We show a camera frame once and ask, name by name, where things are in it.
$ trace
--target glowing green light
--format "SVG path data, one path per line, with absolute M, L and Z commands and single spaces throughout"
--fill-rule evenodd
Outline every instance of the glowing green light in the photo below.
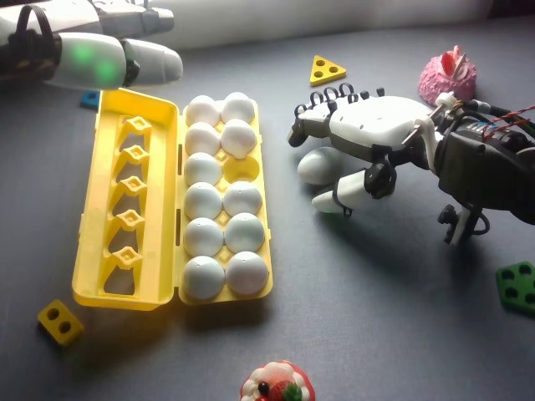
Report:
M 117 68 L 112 62 L 104 60 L 97 65 L 96 74 L 98 80 L 102 84 L 109 84 L 115 81 L 115 77 L 117 77 Z
M 73 49 L 73 57 L 79 64 L 87 64 L 94 56 L 93 49 L 90 46 L 79 44 Z

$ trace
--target table surface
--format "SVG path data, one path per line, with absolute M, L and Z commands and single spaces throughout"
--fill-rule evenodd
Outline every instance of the table surface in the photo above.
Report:
M 175 296 L 153 312 L 73 300 L 94 112 L 78 107 L 79 91 L 4 84 L 2 399 L 237 400 L 254 368 L 281 358 L 308 372 L 321 401 L 532 399 L 535 322 L 501 307 L 494 272 L 535 261 L 533 227 L 489 211 L 490 233 L 448 247 L 436 217 L 452 199 L 412 165 L 398 169 L 389 201 L 349 221 L 321 216 L 296 167 L 322 142 L 295 150 L 286 135 L 315 54 L 347 68 L 358 91 L 418 99 L 427 61 L 459 43 L 478 68 L 479 99 L 520 109 L 535 103 L 535 47 L 523 40 L 533 35 L 535 18 L 518 18 L 182 54 L 184 79 L 149 93 L 180 108 L 233 91 L 259 104 L 275 284 L 261 301 L 188 307 Z M 61 351 L 36 324 L 55 298 L 85 325 Z

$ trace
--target robotic arm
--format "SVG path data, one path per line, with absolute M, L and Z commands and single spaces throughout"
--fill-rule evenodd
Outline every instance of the robotic arm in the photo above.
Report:
M 383 89 L 377 94 L 374 98 L 363 91 L 359 102 L 353 87 L 342 84 L 339 90 L 314 92 L 311 104 L 296 108 L 291 146 L 300 146 L 309 136 L 329 137 L 334 148 L 371 163 L 313 198 L 316 209 L 350 216 L 365 198 L 391 195 L 395 167 L 410 162 L 433 172 L 439 188 L 461 204 L 459 214 L 448 205 L 439 216 L 440 223 L 450 226 L 447 243 L 488 232 L 485 208 L 510 211 L 535 225 L 535 144 L 520 132 L 491 125 L 482 113 L 533 135 L 534 124 L 510 110 L 476 100 L 460 102 L 454 94 L 441 94 L 434 110 L 411 99 L 385 96 Z M 477 231 L 479 219 L 485 229 Z
M 99 10 L 97 16 L 102 15 L 98 25 L 84 24 L 76 16 L 66 23 L 65 20 L 71 17 L 64 11 L 59 12 L 57 2 L 40 4 L 47 3 L 47 11 L 36 4 L 7 8 L 9 13 L 6 8 L 0 9 L 0 23 L 5 23 L 9 19 L 7 16 L 20 10 L 14 32 L 0 40 L 0 43 L 5 42 L 0 46 L 0 79 L 33 75 L 47 83 L 68 88 L 117 89 L 166 84 L 182 76 L 182 61 L 176 52 L 158 44 L 123 38 L 126 34 L 144 36 L 172 28 L 170 12 L 146 10 L 128 3 L 120 6 L 117 2 L 95 2 L 95 5 L 86 2 L 94 7 L 94 13 Z M 97 8 L 98 3 L 102 3 L 100 8 Z M 28 28 L 31 12 L 35 13 L 40 33 Z M 50 19 L 63 31 L 76 28 L 99 31 L 100 27 L 102 33 L 117 38 L 88 32 L 58 33 L 53 30 Z

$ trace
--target egg carton tray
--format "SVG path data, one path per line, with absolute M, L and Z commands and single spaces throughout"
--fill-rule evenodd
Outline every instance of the egg carton tray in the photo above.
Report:
M 266 296 L 273 274 L 263 180 L 258 109 L 250 123 L 257 144 L 242 160 L 224 150 L 215 158 L 223 177 L 215 185 L 221 194 L 236 180 L 251 182 L 262 196 L 257 213 L 265 241 L 256 252 L 266 263 L 267 283 L 250 296 L 225 284 L 213 298 L 196 300 L 184 291 L 181 275 L 190 260 L 183 233 L 190 221 L 183 211 L 187 184 L 184 164 L 186 119 L 169 101 L 119 89 L 103 91 L 94 128 L 94 150 L 79 247 L 73 274 L 74 299 L 81 305 L 149 311 L 175 294 L 187 304 L 239 301 Z M 221 132 L 220 121 L 216 130 Z M 230 216 L 222 211 L 214 221 L 224 230 Z M 225 246 L 214 256 L 223 268 L 233 256 Z

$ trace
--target white wall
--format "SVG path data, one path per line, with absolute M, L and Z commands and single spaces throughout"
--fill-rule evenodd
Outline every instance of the white wall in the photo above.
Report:
M 151 0 L 150 5 L 175 14 L 175 28 L 151 40 L 171 48 L 199 48 L 473 21 L 487 16 L 492 0 Z

